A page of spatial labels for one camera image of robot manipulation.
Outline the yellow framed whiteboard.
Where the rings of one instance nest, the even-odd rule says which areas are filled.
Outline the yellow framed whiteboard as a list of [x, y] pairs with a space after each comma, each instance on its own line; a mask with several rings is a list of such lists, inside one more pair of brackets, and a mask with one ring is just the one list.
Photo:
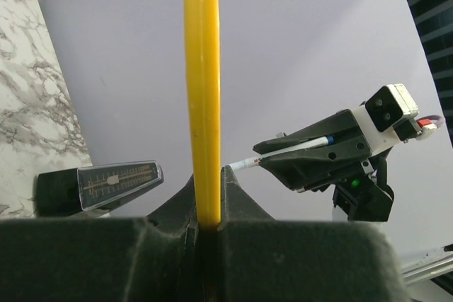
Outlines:
[[219, 0], [184, 0], [185, 64], [197, 219], [221, 221], [221, 73]]

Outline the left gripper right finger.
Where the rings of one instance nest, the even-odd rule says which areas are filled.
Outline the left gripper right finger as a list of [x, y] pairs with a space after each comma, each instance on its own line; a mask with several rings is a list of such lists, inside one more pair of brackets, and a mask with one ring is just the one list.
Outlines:
[[278, 221], [221, 172], [222, 301], [407, 301], [387, 237], [368, 223]]

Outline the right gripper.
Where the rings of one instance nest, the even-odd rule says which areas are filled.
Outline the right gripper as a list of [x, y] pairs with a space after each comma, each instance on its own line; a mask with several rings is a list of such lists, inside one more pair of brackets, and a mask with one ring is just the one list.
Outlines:
[[260, 162], [260, 167], [292, 191], [343, 182], [361, 173], [361, 162], [372, 153], [349, 109], [283, 137], [259, 142], [253, 150], [270, 156]]

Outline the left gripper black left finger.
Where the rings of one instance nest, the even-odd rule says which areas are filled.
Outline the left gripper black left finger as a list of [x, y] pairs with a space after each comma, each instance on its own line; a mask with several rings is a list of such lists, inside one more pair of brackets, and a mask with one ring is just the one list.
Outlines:
[[141, 218], [1, 222], [2, 301], [196, 301], [192, 182]]

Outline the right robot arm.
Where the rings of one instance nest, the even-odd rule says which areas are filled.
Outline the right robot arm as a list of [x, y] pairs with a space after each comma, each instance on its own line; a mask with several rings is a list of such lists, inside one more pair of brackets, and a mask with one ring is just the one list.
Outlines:
[[324, 192], [333, 185], [333, 205], [350, 221], [386, 222], [394, 202], [387, 183], [388, 151], [372, 155], [349, 109], [283, 137], [253, 147], [259, 165], [297, 192]]

